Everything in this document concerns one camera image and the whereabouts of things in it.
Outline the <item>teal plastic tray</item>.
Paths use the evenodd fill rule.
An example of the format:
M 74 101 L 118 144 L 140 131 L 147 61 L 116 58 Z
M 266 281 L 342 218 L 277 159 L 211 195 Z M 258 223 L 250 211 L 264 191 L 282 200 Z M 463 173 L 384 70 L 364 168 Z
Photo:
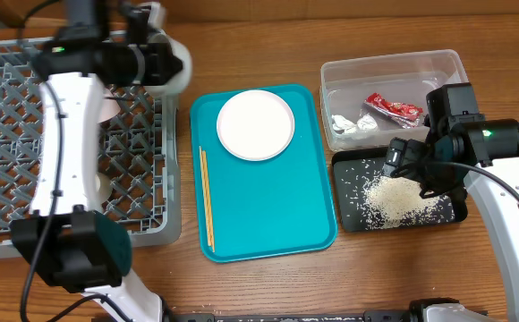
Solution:
M 217 117 L 232 91 L 203 95 L 190 109 L 200 248 L 217 263 L 324 250 L 337 236 L 313 96 L 300 84 L 269 90 L 291 107 L 295 131 L 289 146 L 267 161 L 244 161 L 220 143 Z M 216 252 L 207 243 L 199 146 L 207 151 Z

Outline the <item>large white plate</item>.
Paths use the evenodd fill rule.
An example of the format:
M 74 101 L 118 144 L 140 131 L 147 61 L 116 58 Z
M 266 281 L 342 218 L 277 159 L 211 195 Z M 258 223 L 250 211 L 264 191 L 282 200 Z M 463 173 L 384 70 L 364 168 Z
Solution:
M 294 136 L 291 107 L 277 94 L 251 89 L 229 98 L 217 117 L 217 136 L 233 156 L 265 161 L 281 154 Z

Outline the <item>grey dishwasher rack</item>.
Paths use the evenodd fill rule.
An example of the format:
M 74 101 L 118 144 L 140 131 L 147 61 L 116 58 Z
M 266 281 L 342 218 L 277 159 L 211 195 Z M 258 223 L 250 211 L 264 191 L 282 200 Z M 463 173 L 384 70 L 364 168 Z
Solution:
M 37 186 L 38 83 L 15 41 L 0 41 L 0 258 L 17 256 L 9 226 L 29 216 Z M 104 214 L 127 230 L 135 247 L 173 243 L 182 229 L 178 98 L 153 98 L 139 86 L 110 91 L 120 110 L 99 129 L 98 170 L 111 190 Z

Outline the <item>small pink-white plate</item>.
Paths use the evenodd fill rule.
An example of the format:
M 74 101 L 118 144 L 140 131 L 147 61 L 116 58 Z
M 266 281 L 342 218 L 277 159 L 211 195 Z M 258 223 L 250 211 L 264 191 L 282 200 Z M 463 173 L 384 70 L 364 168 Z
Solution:
M 105 121 L 108 121 L 111 118 L 117 116 L 120 113 L 120 111 L 121 108 L 116 102 L 114 95 L 111 93 L 109 89 L 105 89 L 98 122 L 103 123 Z

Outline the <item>white cup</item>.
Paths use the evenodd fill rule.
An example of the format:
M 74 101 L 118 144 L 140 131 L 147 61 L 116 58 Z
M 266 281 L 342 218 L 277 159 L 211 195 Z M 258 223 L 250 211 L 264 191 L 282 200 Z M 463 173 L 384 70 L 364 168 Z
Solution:
M 105 174 L 96 173 L 95 180 L 98 201 L 100 204 L 103 204 L 109 199 L 113 191 L 111 186 L 111 179 L 108 178 Z

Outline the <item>white tissue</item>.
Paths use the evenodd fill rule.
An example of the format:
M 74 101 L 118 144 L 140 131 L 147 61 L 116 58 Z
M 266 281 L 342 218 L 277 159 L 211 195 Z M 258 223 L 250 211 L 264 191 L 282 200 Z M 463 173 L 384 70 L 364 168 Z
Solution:
M 364 114 L 356 122 L 352 122 L 340 114 L 333 114 L 332 129 L 339 134 L 354 134 L 377 131 L 379 126 L 370 114 Z

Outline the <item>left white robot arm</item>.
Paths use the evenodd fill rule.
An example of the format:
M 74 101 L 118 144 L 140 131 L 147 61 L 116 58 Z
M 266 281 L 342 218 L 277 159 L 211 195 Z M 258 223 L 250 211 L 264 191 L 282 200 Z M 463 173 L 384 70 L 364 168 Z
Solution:
M 127 231 L 102 210 L 98 140 L 108 86 L 177 94 L 191 78 L 187 48 L 165 33 L 159 2 L 116 3 L 123 41 L 110 38 L 107 1 L 69 1 L 68 22 L 30 57 L 44 111 L 39 173 L 27 218 L 11 223 L 29 277 L 94 301 L 116 321 L 170 321 L 166 301 L 132 269 Z

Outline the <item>clear plastic bin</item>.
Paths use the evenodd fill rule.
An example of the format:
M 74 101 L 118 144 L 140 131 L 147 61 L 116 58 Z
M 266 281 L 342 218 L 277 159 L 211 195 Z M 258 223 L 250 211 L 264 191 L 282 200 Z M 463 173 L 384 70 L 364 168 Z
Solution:
M 458 53 L 451 49 L 327 62 L 320 69 L 320 79 L 322 121 L 328 146 L 334 152 L 386 146 L 394 137 L 424 140 L 429 131 L 423 125 L 428 114 L 426 95 L 444 85 L 468 81 Z M 419 125 L 402 128 L 365 105 L 364 100 L 373 93 L 390 102 L 421 107 L 424 113 Z M 379 129 L 339 134 L 332 129 L 333 114 L 352 122 L 370 114 Z

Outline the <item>red snack wrapper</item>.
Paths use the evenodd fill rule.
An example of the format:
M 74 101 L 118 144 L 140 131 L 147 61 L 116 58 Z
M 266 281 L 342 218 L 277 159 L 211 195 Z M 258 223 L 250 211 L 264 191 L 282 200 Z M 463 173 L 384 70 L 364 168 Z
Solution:
M 387 116 L 405 129 L 417 127 L 424 113 L 421 107 L 400 102 L 390 102 L 379 93 L 373 93 L 368 96 L 364 100 L 364 104 Z

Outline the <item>wooden chopstick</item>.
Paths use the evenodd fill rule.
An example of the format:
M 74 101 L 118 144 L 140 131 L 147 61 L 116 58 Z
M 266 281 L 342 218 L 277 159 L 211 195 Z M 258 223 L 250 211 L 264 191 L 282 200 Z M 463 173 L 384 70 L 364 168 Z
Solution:
M 203 173 L 204 173 L 204 181 L 205 181 L 205 192 L 206 192 L 206 201 L 207 201 L 207 217 L 208 217 L 208 232 L 209 232 L 209 239 L 210 239 L 210 247 L 212 249 L 212 252 L 216 252 L 216 243 L 215 243 L 215 233 L 214 233 L 214 222 L 213 222 L 213 211 L 212 211 L 212 204 L 211 204 L 211 193 L 210 193 L 210 186 L 209 186 L 209 174 L 208 174 L 208 158 L 207 158 L 207 151 L 202 151 L 202 158 L 203 158 Z
M 200 155 L 200 177 L 201 177 L 201 185 L 202 185 L 202 195 L 203 195 L 203 203 L 204 203 L 204 216 L 205 216 L 205 224 L 206 224 L 206 233 L 207 233 L 207 243 L 208 246 L 212 246 L 211 240 L 211 232 L 209 227 L 209 214 L 208 214 L 208 196 L 207 196 L 207 180 L 205 175 L 205 166 L 204 166 L 204 153 L 205 151 L 199 146 L 199 155 Z

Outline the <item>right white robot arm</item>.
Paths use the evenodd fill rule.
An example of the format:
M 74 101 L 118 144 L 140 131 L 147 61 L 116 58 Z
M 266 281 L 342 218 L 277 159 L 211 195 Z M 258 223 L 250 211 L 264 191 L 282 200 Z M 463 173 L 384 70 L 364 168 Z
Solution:
M 519 321 L 519 122 L 487 120 L 468 82 L 434 89 L 426 100 L 426 139 L 393 138 L 383 173 L 417 182 L 424 199 L 447 195 L 455 212 L 473 199 L 498 262 L 508 318 Z

